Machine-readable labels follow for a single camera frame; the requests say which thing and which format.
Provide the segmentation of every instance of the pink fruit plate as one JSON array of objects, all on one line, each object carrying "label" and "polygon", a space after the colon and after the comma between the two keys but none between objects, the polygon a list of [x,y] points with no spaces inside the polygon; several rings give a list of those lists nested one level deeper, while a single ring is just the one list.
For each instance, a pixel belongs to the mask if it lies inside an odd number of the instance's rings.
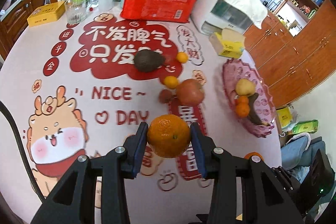
[{"label": "pink fruit plate", "polygon": [[240,79],[248,79],[255,83],[256,92],[259,94],[254,102],[254,110],[262,122],[267,125],[256,125],[248,118],[237,119],[245,127],[245,129],[256,137],[266,138],[271,134],[274,128],[276,109],[272,102],[272,96],[269,94],[268,86],[264,84],[263,78],[260,77],[256,69],[252,69],[248,63],[242,62],[240,59],[230,59],[223,65],[223,83],[226,97],[229,101],[229,106],[235,113],[235,99],[237,93],[235,91],[236,84]]}]

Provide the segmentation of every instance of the orange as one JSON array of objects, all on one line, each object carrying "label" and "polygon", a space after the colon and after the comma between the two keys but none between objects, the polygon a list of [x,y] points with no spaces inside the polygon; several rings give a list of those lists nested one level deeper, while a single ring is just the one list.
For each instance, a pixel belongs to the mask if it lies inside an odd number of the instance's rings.
[{"label": "orange", "polygon": [[236,104],[239,105],[239,104],[248,104],[249,103],[249,98],[245,95],[243,96],[239,96],[237,101],[236,101]]},{"label": "orange", "polygon": [[190,128],[179,116],[166,114],[155,118],[147,132],[147,142],[162,158],[175,158],[189,147]]},{"label": "orange", "polygon": [[177,85],[179,84],[178,79],[175,76],[167,76],[164,80],[163,80],[163,84],[173,90],[177,87]]},{"label": "orange", "polygon": [[248,104],[238,104],[236,105],[236,113],[239,117],[245,118],[250,113],[250,107]]},{"label": "orange", "polygon": [[180,63],[186,63],[188,61],[189,57],[185,52],[179,52],[176,55],[176,60]]},{"label": "orange", "polygon": [[264,158],[262,157],[262,155],[260,155],[258,152],[251,152],[251,153],[248,153],[248,154],[246,154],[245,155],[245,159],[249,159],[250,157],[252,157],[252,156],[258,156],[258,157],[260,157],[261,158],[261,160],[262,161],[264,161]]}]

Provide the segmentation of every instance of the printed tablecloth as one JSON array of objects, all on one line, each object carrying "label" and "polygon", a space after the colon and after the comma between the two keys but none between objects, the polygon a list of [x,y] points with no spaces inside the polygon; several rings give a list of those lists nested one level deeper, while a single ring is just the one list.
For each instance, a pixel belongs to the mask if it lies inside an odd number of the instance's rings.
[{"label": "printed tablecloth", "polygon": [[[222,66],[208,37],[193,23],[131,21],[120,18],[119,7],[91,12],[77,25],[65,15],[57,22],[27,28],[0,72],[0,100],[13,115],[34,177],[47,196],[79,156],[105,155],[134,134],[140,122],[173,113],[198,122],[235,156],[258,152],[269,166],[281,164],[277,129],[256,138],[236,120],[223,91]],[[185,64],[172,60],[150,73],[133,65],[134,55],[151,49],[166,57],[184,51]],[[247,52],[242,60],[253,60]],[[201,79],[205,99],[199,107],[158,102],[161,81]],[[0,190],[12,210],[30,222],[41,205],[25,171],[13,132],[0,115]],[[146,148],[135,180],[126,180],[131,223],[188,223],[208,213],[212,180],[201,179],[193,149],[176,159],[163,159]],[[100,189],[96,188],[96,219],[100,218]]]}]

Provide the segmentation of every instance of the white appliance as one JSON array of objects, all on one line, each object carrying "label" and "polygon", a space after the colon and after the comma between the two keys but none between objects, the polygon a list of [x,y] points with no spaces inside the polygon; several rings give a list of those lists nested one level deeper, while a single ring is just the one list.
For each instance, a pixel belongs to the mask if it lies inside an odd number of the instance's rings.
[{"label": "white appliance", "polygon": [[229,28],[243,34],[252,24],[261,29],[267,9],[260,0],[197,0],[191,19],[206,35]]}]

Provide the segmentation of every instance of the pink cheek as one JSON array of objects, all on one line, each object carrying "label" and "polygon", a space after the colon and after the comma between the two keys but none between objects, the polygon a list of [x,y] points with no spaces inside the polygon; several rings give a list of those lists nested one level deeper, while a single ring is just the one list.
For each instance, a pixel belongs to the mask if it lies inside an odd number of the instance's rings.
[{"label": "pink cheek", "polygon": [[79,145],[78,131],[76,129],[67,130],[64,133],[64,142],[67,147]]},{"label": "pink cheek", "polygon": [[34,145],[35,155],[39,160],[46,157],[48,153],[48,147],[44,141],[37,141]]}]

